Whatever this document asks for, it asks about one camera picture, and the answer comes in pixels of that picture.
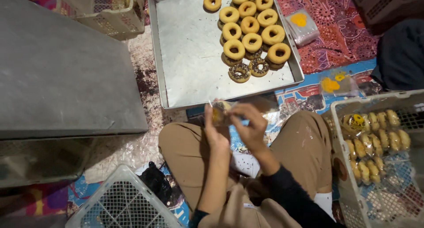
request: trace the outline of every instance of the stack of packaged donuts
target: stack of packaged donuts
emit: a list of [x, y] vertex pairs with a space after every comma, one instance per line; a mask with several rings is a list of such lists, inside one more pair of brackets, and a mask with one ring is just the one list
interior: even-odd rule
[[[203, 4], [206, 10], [215, 12], [221, 0], [204, 0]], [[278, 70], [290, 57], [273, 4], [273, 0], [232, 0], [230, 6], [219, 11], [223, 61], [230, 66], [228, 75], [237, 83], [246, 82], [251, 75], [265, 76], [270, 68]], [[267, 52], [265, 58], [261, 58], [262, 52]], [[243, 58], [250, 60], [249, 65], [242, 63]]]
[[400, 128], [399, 117], [393, 110], [349, 114], [340, 123], [358, 185], [379, 184], [386, 176], [384, 157], [408, 151], [411, 146], [411, 139]]

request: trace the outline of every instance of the donut hole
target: donut hole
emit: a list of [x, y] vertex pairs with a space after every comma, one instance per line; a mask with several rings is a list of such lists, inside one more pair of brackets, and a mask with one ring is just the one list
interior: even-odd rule
[[232, 52], [232, 53], [238, 53], [238, 48], [231, 48], [230, 49], [230, 52]]
[[284, 51], [283, 49], [279, 49], [275, 52], [275, 56], [277, 57], [282, 57], [284, 56], [284, 54], [286, 54], [286, 51]]

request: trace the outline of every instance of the hand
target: hand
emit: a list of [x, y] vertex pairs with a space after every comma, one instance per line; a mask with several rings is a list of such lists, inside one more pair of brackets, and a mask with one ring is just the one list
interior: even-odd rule
[[205, 105], [205, 133], [211, 149], [211, 156], [228, 156], [231, 155], [230, 150], [230, 133], [228, 127], [215, 127], [212, 121], [212, 106]]
[[[251, 104], [237, 104], [229, 112], [231, 122], [237, 129], [241, 140], [253, 155], [268, 149], [264, 143], [264, 134], [268, 121], [262, 117], [262, 114]], [[243, 116], [250, 120], [248, 126], [242, 125], [237, 116]]]

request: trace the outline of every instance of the baking tray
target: baking tray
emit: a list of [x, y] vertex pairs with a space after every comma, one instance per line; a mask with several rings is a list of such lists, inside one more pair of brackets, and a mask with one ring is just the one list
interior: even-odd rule
[[[222, 0], [223, 7], [231, 0]], [[165, 109], [185, 109], [209, 100], [224, 100], [292, 87], [305, 77], [300, 55], [280, 7], [274, 0], [277, 24], [286, 31], [284, 43], [292, 53], [279, 70], [236, 83], [228, 76], [219, 42], [218, 12], [203, 9], [203, 0], [148, 0], [160, 99]]]

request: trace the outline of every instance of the metal tray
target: metal tray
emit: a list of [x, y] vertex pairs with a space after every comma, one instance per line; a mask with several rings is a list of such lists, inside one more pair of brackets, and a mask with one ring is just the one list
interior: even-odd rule
[[[229, 6], [231, 0], [222, 0]], [[203, 0], [148, 0], [160, 98], [165, 109], [196, 107], [209, 100], [252, 96], [298, 85], [305, 77], [300, 55], [280, 7], [274, 0], [277, 24], [286, 31], [284, 43], [292, 53], [279, 70], [236, 83], [228, 76], [219, 42], [218, 11], [208, 13]]]

